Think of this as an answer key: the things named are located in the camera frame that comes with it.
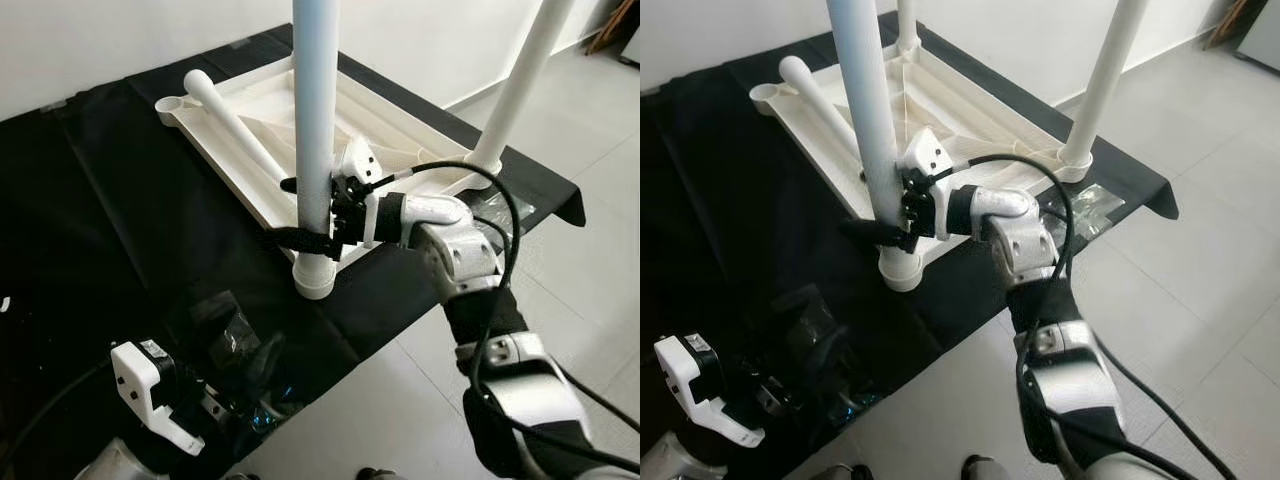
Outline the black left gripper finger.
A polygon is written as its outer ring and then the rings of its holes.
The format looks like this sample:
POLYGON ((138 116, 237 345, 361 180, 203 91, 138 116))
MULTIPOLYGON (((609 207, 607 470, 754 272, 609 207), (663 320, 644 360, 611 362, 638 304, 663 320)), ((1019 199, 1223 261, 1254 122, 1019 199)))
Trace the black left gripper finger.
POLYGON ((837 392, 845 387, 840 365, 849 346, 849 328, 835 325, 819 329, 817 325, 801 325, 800 340, 801 387, 814 396, 837 392))
POLYGON ((242 401, 257 401, 270 389, 270 381, 285 343, 287 335, 275 332, 265 343, 259 342, 242 351, 239 366, 239 398, 242 401))

